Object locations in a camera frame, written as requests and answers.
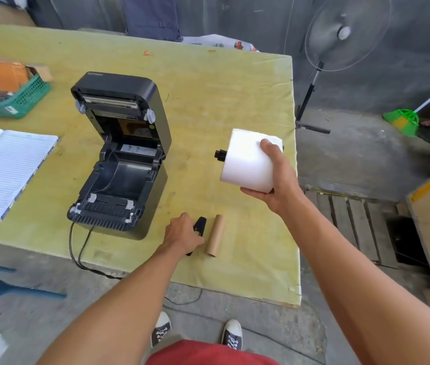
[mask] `fan stand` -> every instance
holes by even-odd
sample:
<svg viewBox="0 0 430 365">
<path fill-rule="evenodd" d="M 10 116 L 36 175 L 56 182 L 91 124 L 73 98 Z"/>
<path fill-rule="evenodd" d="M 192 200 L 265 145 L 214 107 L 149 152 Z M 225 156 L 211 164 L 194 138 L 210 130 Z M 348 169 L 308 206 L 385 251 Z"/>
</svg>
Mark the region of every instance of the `fan stand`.
<svg viewBox="0 0 430 365">
<path fill-rule="evenodd" d="M 301 118 L 303 117 L 303 112 L 306 109 L 306 106 L 308 104 L 309 98 L 311 97 L 311 94 L 313 93 L 313 91 L 315 91 L 316 79 L 318 78 L 318 75 L 320 75 L 320 72 L 323 69 L 323 66 L 324 66 L 324 62 L 320 61 L 320 63 L 318 64 L 318 67 L 316 68 L 316 74 L 315 74 L 315 77 L 313 78 L 313 82 L 311 82 L 311 84 L 309 85 L 307 94 L 303 100 L 303 104 L 301 104 L 301 106 L 298 110 L 298 115 L 296 116 L 296 121 L 295 121 L 296 129 L 304 128 L 304 129 L 309 129 L 309 130 L 312 130 L 314 132 L 323 133 L 323 134 L 330 134 L 330 132 L 331 132 L 330 129 L 321 128 L 319 126 L 314 126 L 314 125 L 309 125 L 309 124 L 304 124 L 301 122 Z"/>
</svg>

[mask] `table surface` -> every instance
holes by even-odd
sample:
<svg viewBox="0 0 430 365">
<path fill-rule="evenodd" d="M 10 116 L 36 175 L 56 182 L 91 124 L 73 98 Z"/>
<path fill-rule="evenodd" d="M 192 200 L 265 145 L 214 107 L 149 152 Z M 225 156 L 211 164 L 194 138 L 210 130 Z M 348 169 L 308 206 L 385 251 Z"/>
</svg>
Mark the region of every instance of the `table surface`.
<svg viewBox="0 0 430 365">
<path fill-rule="evenodd" d="M 152 79 L 163 99 L 173 139 L 164 162 L 168 183 L 147 237 L 140 241 L 93 233 L 84 260 L 125 271 L 143 263 L 163 240 L 172 217 L 187 211 L 227 219 L 217 258 L 203 246 L 179 263 L 173 281 L 290 305 L 301 302 L 299 250 L 265 204 L 219 181 L 233 128 L 283 139 L 296 165 L 292 60 L 228 48 L 191 46 L 81 31 L 0 25 L 0 57 L 50 67 L 48 95 L 23 119 L 0 128 L 52 134 L 60 142 L 5 220 L 0 243 L 68 257 L 66 212 L 98 160 L 102 139 L 80 114 L 69 89 L 87 71 Z M 75 227 L 75 254 L 86 229 Z"/>
</svg>

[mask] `open notebook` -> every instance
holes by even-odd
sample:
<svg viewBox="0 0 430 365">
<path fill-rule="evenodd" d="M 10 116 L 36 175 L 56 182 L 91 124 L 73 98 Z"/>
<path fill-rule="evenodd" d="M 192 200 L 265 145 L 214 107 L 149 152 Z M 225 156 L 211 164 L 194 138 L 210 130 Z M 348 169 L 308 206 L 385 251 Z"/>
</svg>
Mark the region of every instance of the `open notebook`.
<svg viewBox="0 0 430 365">
<path fill-rule="evenodd" d="M 0 221 L 57 142 L 57 136 L 0 129 Z"/>
</svg>

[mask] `wooden pallet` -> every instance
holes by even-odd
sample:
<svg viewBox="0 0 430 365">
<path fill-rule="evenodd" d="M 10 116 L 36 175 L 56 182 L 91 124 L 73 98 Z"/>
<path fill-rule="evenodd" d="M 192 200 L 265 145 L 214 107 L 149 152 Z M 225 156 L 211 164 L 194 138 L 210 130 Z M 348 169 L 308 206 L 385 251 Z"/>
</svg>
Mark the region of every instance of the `wooden pallet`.
<svg viewBox="0 0 430 365">
<path fill-rule="evenodd" d="M 399 268 L 381 204 L 314 191 L 304 194 L 371 261 Z"/>
</svg>

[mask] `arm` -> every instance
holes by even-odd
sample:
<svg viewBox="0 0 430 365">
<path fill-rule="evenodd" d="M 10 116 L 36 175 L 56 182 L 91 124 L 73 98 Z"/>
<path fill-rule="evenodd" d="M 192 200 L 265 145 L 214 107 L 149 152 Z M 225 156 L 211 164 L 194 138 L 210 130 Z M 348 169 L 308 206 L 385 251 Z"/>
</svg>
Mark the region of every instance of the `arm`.
<svg viewBox="0 0 430 365">
<path fill-rule="evenodd" d="M 139 364 L 176 265 L 202 243 L 187 213 L 171 219 L 151 258 L 76 318 L 36 365 Z"/>
<path fill-rule="evenodd" d="M 310 264 L 328 306 L 363 365 L 430 364 L 430 308 L 350 244 L 306 198 L 276 145 L 274 192 L 242 189 L 284 220 Z"/>
</svg>

